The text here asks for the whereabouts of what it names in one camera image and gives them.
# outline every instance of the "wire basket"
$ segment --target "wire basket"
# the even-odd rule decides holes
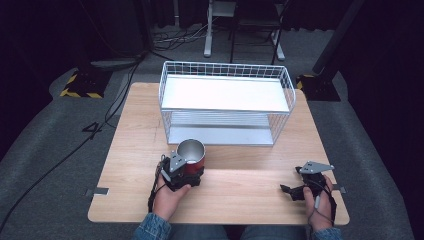
[[[168,144],[272,146],[296,102],[283,66],[171,62],[159,106]]]

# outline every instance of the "hand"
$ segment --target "hand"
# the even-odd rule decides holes
[[[333,183],[331,183],[331,180],[327,176],[324,175],[324,178],[327,183],[327,190],[331,193],[333,191]],[[308,222],[311,224],[312,229],[318,231],[333,227],[333,223],[331,222],[331,204],[328,194],[325,191],[321,192],[317,209],[315,209],[314,196],[309,187],[303,188],[303,195],[306,201],[306,216],[308,216]]]
[[[156,193],[155,202],[153,204],[153,213],[169,221],[177,210],[178,203],[188,193],[191,186],[187,184],[173,192],[164,184],[165,180],[163,180],[162,174],[159,174],[157,184],[159,190],[157,190],[158,192]]]

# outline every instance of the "red mug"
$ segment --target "red mug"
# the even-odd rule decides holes
[[[187,139],[178,144],[177,154],[186,160],[185,174],[196,174],[205,163],[205,145],[195,139]]]

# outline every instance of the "dark background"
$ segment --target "dark background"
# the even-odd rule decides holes
[[[190,3],[180,1],[181,5]],[[121,1],[118,6],[112,1],[83,1],[98,27],[94,28],[79,1],[0,1],[0,159],[51,101],[53,80],[89,61],[119,57],[99,35],[129,55],[149,48],[146,19],[160,22],[163,18],[157,11],[151,16],[140,14],[145,10],[142,2],[155,9],[150,1],[142,0]],[[295,2],[284,23],[288,30],[335,29],[351,1]],[[349,102],[405,200],[417,239],[423,237],[419,228],[424,226],[420,203],[424,180],[423,11],[420,1],[365,1],[325,66],[340,71],[346,80]],[[204,21],[193,16],[183,20],[187,26]]]

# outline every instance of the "forearm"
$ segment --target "forearm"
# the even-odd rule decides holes
[[[313,233],[315,239],[319,240],[342,240],[342,233],[338,228],[327,228]]]
[[[135,230],[133,240],[166,240],[171,225],[159,216],[149,213]]]

